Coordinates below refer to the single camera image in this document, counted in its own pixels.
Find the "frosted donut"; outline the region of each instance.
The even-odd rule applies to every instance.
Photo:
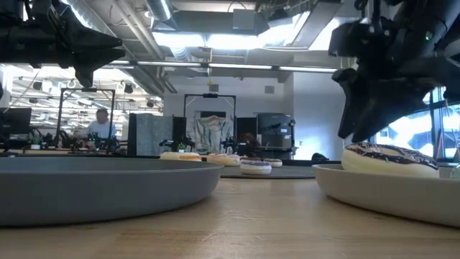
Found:
[[[225,166],[239,166],[240,160],[239,155],[210,154],[208,155],[208,162]]]
[[[393,145],[358,143],[345,147],[342,168],[359,173],[439,177],[437,162],[418,151]]]
[[[197,153],[178,153],[178,152],[164,152],[160,156],[161,160],[186,160],[186,161],[199,161],[201,156]]]
[[[280,168],[280,167],[282,167],[282,161],[280,159],[267,158],[267,159],[264,159],[264,161],[270,163],[272,168]]]
[[[270,163],[262,161],[244,160],[241,162],[239,169],[242,174],[253,176],[266,176],[272,172]]]

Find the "desk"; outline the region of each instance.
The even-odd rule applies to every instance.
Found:
[[[28,155],[67,155],[71,149],[56,149],[56,150],[8,150],[9,152]]]
[[[172,212],[0,229],[2,259],[459,257],[460,230],[342,204],[314,180],[224,179],[213,196]]]

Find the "computer monitor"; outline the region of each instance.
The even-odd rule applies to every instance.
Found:
[[[28,135],[32,108],[0,109],[0,134],[7,139],[11,135]]]
[[[289,123],[291,116],[285,114],[264,113],[257,115],[258,135],[291,135]]]

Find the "chocolate glazed donut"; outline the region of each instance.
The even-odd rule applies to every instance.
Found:
[[[438,164],[418,151],[367,142],[345,147],[342,168],[360,173],[439,177]]]

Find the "man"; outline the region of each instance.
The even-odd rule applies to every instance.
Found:
[[[100,138],[109,138],[110,120],[109,112],[106,109],[99,109],[96,112],[96,118],[94,122],[88,125],[88,128],[83,133],[86,137],[88,134],[97,133]],[[112,125],[112,136],[115,136],[116,129],[115,125]]]

